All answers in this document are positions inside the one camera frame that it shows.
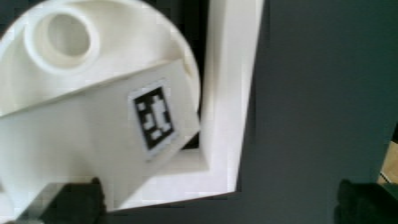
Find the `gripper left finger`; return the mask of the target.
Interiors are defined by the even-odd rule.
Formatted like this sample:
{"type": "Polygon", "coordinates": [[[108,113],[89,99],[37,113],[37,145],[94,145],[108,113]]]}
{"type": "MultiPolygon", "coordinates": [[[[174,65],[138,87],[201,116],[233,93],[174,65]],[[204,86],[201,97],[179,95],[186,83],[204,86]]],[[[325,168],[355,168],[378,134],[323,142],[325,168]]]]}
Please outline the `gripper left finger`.
{"type": "Polygon", "coordinates": [[[39,215],[42,224],[99,224],[106,213],[101,181],[53,183],[44,195],[48,204],[39,215]]]}

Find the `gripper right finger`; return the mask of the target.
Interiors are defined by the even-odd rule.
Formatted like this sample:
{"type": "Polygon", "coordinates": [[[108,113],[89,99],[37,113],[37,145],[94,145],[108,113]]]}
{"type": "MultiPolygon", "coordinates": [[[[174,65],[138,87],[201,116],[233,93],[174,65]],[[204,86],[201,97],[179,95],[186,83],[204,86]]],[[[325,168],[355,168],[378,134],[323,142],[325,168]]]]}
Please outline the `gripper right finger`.
{"type": "Polygon", "coordinates": [[[377,183],[341,180],[334,224],[398,224],[398,199],[377,183]]]}

